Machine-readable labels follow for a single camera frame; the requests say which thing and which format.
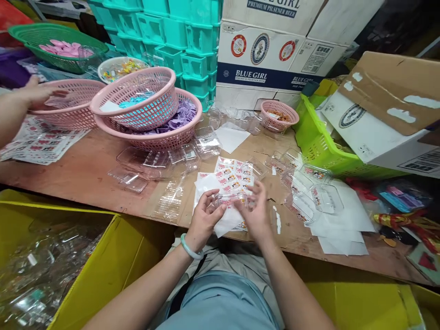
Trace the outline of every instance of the person's left hand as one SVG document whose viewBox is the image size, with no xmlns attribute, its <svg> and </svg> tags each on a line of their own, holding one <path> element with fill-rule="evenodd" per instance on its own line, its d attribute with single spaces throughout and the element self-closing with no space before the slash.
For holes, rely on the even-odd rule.
<svg viewBox="0 0 440 330">
<path fill-rule="evenodd" d="M 221 205 L 216 209 L 211 204 L 214 201 L 212 195 L 218 192 L 219 189 L 213 189 L 203 193 L 194 209 L 194 215 L 192 216 L 185 242 L 195 253 L 200 252 L 206 245 L 215 224 L 219 222 L 226 211 L 226 205 Z"/>
</svg>

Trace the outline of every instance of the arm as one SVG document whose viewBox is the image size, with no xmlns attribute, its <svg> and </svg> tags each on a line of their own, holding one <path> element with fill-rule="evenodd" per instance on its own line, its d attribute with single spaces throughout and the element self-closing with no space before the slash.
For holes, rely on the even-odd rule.
<svg viewBox="0 0 440 330">
<path fill-rule="evenodd" d="M 186 236 L 187 245 L 194 252 L 203 249 L 225 212 L 224 205 L 218 209 L 211 205 L 212 195 L 218 192 L 218 189 L 205 192 L 194 209 Z M 192 261 L 183 246 L 179 245 L 93 316 L 83 330 L 145 329 Z"/>
<path fill-rule="evenodd" d="M 251 190 L 254 193 L 250 196 L 255 202 L 254 209 L 244 209 L 241 203 L 235 203 L 235 207 L 242 214 L 249 233 L 263 253 L 286 328 L 334 330 L 330 318 L 276 244 L 266 214 L 267 197 L 264 185 L 256 182 Z"/>
<path fill-rule="evenodd" d="M 38 86 L 38 77 L 32 76 L 25 87 L 0 95 L 0 149 L 17 135 L 28 109 L 48 110 L 44 103 L 50 96 L 67 94 L 59 88 Z"/>
</svg>

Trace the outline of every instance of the pink plastic basket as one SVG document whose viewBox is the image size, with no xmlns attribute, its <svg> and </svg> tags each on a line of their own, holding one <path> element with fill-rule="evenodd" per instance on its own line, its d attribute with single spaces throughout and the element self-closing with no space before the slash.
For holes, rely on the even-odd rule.
<svg viewBox="0 0 440 330">
<path fill-rule="evenodd" d="M 188 100 L 196 106 L 196 116 L 186 124 L 184 127 L 178 128 L 171 132 L 155 134 L 155 135 L 133 135 L 122 133 L 123 127 L 111 118 L 104 118 L 95 115 L 96 123 L 98 127 L 104 132 L 113 135 L 117 138 L 127 140 L 129 143 L 135 147 L 145 149 L 145 150 L 173 150 L 178 147 L 188 143 L 193 138 L 194 127 L 200 121 L 202 117 L 202 104 L 194 95 L 183 89 L 176 88 L 176 94 L 179 100 Z"/>
<path fill-rule="evenodd" d="M 281 112 L 287 116 L 289 121 L 276 120 L 267 113 L 269 110 Z M 261 125 L 272 132 L 283 132 L 286 128 L 295 125 L 299 121 L 299 115 L 294 109 L 275 100 L 265 100 L 261 103 L 261 116 L 263 118 Z"/>
<path fill-rule="evenodd" d="M 93 113 L 90 110 L 90 102 L 96 93 L 102 90 L 106 84 L 88 79 L 65 79 L 46 82 L 41 84 L 41 86 L 67 89 L 70 93 L 63 101 L 68 101 L 66 105 L 69 105 L 69 107 L 57 110 L 30 111 L 29 114 L 36 115 L 52 125 L 67 130 L 96 127 Z"/>
<path fill-rule="evenodd" d="M 149 131 L 160 127 L 170 120 L 179 108 L 174 88 L 176 74 L 169 68 L 156 66 L 139 70 L 119 78 L 96 94 L 90 105 L 93 113 L 100 117 L 111 118 L 134 131 Z M 100 107 L 111 101 L 119 105 L 137 97 L 145 88 L 155 92 L 147 100 L 131 107 L 102 112 Z"/>
</svg>

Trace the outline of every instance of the wooden table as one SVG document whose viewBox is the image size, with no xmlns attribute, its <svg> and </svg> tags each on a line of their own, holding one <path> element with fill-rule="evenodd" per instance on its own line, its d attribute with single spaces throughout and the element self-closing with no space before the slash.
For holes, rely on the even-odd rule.
<svg viewBox="0 0 440 330">
<path fill-rule="evenodd" d="M 116 180 L 107 172 L 116 167 L 116 156 L 127 147 L 127 143 L 95 129 L 82 140 L 72 146 L 56 163 L 49 166 L 35 165 L 16 161 L 0 163 L 0 182 L 12 187 L 23 188 L 32 192 L 88 204 L 115 212 L 127 213 L 138 217 L 167 222 L 154 214 L 155 203 L 160 197 L 165 183 L 150 182 L 141 194 L 124 191 Z M 287 148 L 295 148 L 294 133 L 289 133 L 279 140 L 266 135 L 250 136 L 231 155 L 222 151 L 222 156 L 245 161 L 249 156 L 255 156 L 264 162 L 267 154 L 273 150 L 284 152 Z M 203 163 L 200 172 L 212 172 L 216 159 L 212 158 Z M 193 210 L 193 200 L 196 173 L 189 175 L 186 180 L 181 213 L 177 219 L 170 222 L 173 225 L 188 227 Z M 276 194 L 278 185 L 275 177 L 264 180 L 269 192 Z M 409 247 L 397 243 L 391 248 L 376 240 L 377 234 L 364 234 L 365 244 L 369 255 L 343 256 L 330 255 L 322 252 L 318 238 L 312 236 L 310 230 L 290 214 L 282 214 L 283 235 L 276 235 L 280 247 L 287 252 L 332 262 L 348 267 L 366 270 L 373 273 L 390 276 L 396 279 L 431 285 L 416 268 L 405 258 Z M 249 240 L 246 232 L 230 232 L 230 238 Z"/>
</svg>

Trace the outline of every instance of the lime green crate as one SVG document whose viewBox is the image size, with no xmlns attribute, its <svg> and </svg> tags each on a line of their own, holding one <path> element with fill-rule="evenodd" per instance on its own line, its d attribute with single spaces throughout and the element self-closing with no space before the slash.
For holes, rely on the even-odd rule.
<svg viewBox="0 0 440 330">
<path fill-rule="evenodd" d="M 350 176 L 372 180 L 405 175 L 406 173 L 397 170 L 364 164 L 355 154 L 338 149 L 326 130 L 325 123 L 319 119 L 315 111 L 315 108 L 337 88 L 334 82 L 325 79 L 310 98 L 301 94 L 301 102 L 296 108 L 299 122 L 293 129 L 303 161 L 327 168 L 338 178 Z"/>
<path fill-rule="evenodd" d="M 21 41 L 25 47 L 29 48 L 36 57 L 63 69 L 64 71 L 81 74 L 85 71 L 80 65 L 81 59 L 74 57 L 64 57 L 48 53 L 42 50 L 39 45 L 50 44 L 51 39 L 67 41 L 69 43 L 79 43 L 83 46 L 90 46 L 106 53 L 109 48 L 106 44 L 92 38 L 82 32 L 58 24 L 34 23 L 27 25 L 16 25 L 8 29 L 9 34 Z"/>
</svg>

